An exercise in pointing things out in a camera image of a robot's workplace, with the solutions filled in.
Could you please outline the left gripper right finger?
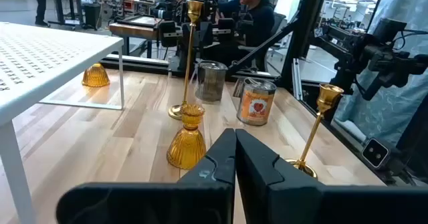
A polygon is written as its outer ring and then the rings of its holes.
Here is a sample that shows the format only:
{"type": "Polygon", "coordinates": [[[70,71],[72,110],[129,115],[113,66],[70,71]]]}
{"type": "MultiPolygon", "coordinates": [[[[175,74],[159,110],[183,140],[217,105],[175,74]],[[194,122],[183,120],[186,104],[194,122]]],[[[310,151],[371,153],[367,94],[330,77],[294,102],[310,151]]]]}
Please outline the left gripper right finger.
{"type": "Polygon", "coordinates": [[[325,185],[243,129],[236,166],[248,223],[427,224],[427,189],[325,185]]]}

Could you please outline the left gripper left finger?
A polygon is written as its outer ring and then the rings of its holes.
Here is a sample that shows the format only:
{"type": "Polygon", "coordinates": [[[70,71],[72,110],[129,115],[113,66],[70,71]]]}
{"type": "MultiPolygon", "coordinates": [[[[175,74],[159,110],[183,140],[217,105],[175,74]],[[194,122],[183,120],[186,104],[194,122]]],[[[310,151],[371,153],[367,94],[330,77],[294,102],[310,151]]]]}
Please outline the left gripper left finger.
{"type": "Polygon", "coordinates": [[[62,195],[58,223],[232,223],[234,129],[175,183],[84,183],[62,195]]]}

